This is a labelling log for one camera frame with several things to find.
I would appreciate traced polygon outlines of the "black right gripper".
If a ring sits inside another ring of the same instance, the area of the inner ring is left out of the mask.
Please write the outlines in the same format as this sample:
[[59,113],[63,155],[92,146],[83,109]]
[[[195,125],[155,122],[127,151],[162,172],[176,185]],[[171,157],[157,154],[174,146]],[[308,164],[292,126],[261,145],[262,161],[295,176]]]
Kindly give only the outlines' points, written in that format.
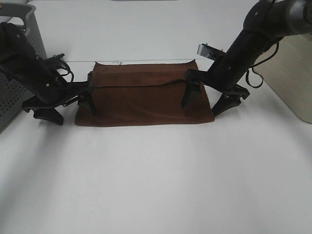
[[[212,108],[214,116],[241,104],[241,98],[246,99],[249,91],[237,85],[237,82],[250,67],[250,56],[244,53],[220,53],[208,70],[208,78],[220,90],[222,95]],[[181,107],[186,108],[199,94],[200,86],[205,84],[206,71],[188,69],[184,75],[186,81],[185,92],[181,101]]]

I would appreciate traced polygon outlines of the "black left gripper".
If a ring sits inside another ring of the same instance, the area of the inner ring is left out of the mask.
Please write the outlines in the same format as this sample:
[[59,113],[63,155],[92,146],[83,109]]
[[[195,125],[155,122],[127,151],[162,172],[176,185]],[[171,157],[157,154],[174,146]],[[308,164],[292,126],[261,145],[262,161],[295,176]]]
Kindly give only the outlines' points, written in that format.
[[63,125],[63,116],[54,108],[68,106],[78,102],[78,106],[91,114],[96,113],[92,93],[93,73],[88,73],[87,81],[74,82],[74,74],[67,76],[65,70],[50,70],[41,58],[23,59],[23,84],[34,95],[24,101],[23,110],[35,110],[35,119],[46,120],[57,125]]

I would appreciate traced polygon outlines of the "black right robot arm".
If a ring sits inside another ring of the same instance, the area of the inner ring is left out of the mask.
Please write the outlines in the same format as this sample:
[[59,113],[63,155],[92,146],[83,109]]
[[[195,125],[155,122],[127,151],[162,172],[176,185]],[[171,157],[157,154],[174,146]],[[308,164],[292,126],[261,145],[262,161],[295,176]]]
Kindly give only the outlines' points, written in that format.
[[201,84],[222,93],[212,108],[214,116],[240,105],[250,93],[237,83],[257,66],[259,56],[278,45],[284,37],[307,34],[311,30],[310,0],[260,0],[248,12],[242,31],[227,52],[204,43],[199,45],[198,55],[214,62],[207,71],[186,71],[186,89],[181,106],[186,107],[200,94]]

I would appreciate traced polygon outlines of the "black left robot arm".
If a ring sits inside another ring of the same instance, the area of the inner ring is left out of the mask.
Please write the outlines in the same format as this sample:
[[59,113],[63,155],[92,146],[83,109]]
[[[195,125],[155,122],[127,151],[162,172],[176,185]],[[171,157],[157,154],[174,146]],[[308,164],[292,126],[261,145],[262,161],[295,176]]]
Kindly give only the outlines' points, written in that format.
[[36,54],[25,34],[14,24],[0,25],[0,71],[8,79],[19,81],[33,97],[24,101],[22,109],[33,111],[35,119],[57,125],[63,124],[63,116],[56,107],[66,107],[77,102],[89,113],[95,114],[91,81],[67,81],[74,76],[69,65],[63,61],[64,54],[43,59]]

